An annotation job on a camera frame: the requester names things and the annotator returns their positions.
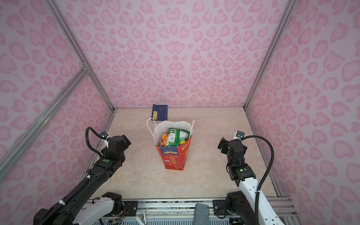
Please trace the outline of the pink Fox's candy packet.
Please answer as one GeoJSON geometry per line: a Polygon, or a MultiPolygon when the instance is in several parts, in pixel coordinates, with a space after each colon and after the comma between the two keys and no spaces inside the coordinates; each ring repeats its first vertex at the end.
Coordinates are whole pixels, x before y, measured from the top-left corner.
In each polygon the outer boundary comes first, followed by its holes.
{"type": "Polygon", "coordinates": [[[161,137],[160,147],[166,147],[167,145],[167,139],[168,139],[168,133],[163,134],[161,137]]]}

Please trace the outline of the red white paper bag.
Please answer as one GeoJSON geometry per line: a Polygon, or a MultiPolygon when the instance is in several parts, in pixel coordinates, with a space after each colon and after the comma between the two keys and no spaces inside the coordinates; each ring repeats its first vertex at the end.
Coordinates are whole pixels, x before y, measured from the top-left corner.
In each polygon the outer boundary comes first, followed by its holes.
{"type": "Polygon", "coordinates": [[[192,123],[186,121],[162,121],[157,123],[152,118],[147,120],[147,128],[153,137],[154,144],[164,162],[166,169],[178,171],[184,170],[188,150],[192,140],[194,124],[195,121],[192,121],[192,123]],[[190,132],[190,138],[183,145],[178,147],[160,147],[159,145],[161,142],[161,137],[163,134],[168,133],[169,128],[186,130],[190,132]]]}

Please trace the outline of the green spring tea packet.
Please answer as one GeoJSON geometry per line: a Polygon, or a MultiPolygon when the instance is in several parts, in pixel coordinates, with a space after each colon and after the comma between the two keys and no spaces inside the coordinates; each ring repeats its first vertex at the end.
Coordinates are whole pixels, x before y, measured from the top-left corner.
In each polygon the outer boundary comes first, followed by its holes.
{"type": "Polygon", "coordinates": [[[169,128],[167,133],[167,139],[165,141],[165,147],[181,146],[189,138],[190,138],[190,132],[183,129],[169,128]]]}

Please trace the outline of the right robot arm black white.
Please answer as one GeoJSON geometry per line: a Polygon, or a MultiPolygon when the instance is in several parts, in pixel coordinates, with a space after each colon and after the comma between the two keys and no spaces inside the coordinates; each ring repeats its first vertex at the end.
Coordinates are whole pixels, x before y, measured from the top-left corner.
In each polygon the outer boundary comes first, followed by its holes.
{"type": "Polygon", "coordinates": [[[218,218],[224,219],[227,214],[233,213],[240,216],[244,225],[283,225],[284,222],[276,214],[261,190],[270,173],[275,157],[272,144],[262,136],[252,135],[230,141],[222,138],[217,148],[221,150],[221,153],[227,155],[227,172],[230,179],[235,182],[240,190],[228,193],[226,206],[214,209],[214,214],[218,218]],[[269,164],[260,181],[252,168],[245,162],[247,146],[242,142],[250,138],[265,141],[271,150],[269,164]]]}

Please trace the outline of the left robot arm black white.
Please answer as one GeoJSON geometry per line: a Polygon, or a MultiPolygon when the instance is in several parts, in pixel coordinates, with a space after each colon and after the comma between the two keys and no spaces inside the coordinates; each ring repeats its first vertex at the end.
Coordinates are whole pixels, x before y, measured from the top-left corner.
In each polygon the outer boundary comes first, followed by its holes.
{"type": "Polygon", "coordinates": [[[39,210],[34,225],[75,225],[76,216],[96,192],[96,190],[113,176],[125,161],[125,150],[131,142],[125,135],[114,136],[108,141],[103,155],[93,165],[86,177],[69,194],[59,200],[50,209],[39,210]]]}

